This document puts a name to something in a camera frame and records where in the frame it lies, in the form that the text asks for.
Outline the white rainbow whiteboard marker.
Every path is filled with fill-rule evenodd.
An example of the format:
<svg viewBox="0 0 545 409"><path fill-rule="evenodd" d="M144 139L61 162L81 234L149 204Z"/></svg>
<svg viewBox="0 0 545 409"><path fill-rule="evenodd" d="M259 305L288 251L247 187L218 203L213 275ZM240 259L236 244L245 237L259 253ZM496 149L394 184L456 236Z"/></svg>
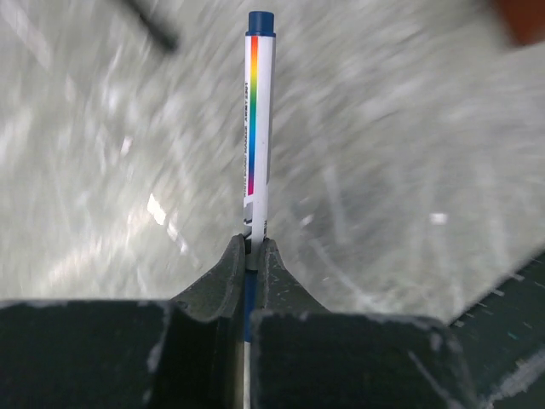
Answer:
<svg viewBox="0 0 545 409"><path fill-rule="evenodd" d="M250 407L250 314L267 236L276 33L274 14L251 11L244 41L244 407Z"/></svg>

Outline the black perforated music stand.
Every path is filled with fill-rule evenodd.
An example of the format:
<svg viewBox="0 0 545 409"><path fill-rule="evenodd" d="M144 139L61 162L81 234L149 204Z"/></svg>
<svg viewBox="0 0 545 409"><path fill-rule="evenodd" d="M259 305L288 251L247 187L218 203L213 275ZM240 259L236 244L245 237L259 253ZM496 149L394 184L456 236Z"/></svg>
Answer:
<svg viewBox="0 0 545 409"><path fill-rule="evenodd" d="M175 27L152 6L151 1L123 0L125 7L130 9L141 24L147 29L151 39L165 52L174 53L180 42L179 32Z"/></svg>

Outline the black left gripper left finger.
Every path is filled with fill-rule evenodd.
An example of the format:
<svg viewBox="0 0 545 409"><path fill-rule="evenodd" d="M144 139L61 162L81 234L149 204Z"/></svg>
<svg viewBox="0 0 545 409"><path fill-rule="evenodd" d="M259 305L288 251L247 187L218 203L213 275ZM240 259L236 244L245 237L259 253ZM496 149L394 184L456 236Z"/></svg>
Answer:
<svg viewBox="0 0 545 409"><path fill-rule="evenodd" d="M169 300L1 304L4 408L240 408L244 241Z"/></svg>

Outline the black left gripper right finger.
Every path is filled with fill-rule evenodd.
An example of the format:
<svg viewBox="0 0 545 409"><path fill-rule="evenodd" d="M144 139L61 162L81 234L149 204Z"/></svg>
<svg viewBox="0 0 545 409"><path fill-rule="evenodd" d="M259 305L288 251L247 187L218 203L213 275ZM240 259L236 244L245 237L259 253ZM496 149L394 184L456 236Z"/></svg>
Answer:
<svg viewBox="0 0 545 409"><path fill-rule="evenodd" d="M462 346L421 315L334 313L261 248L251 315L254 408L475 408Z"/></svg>

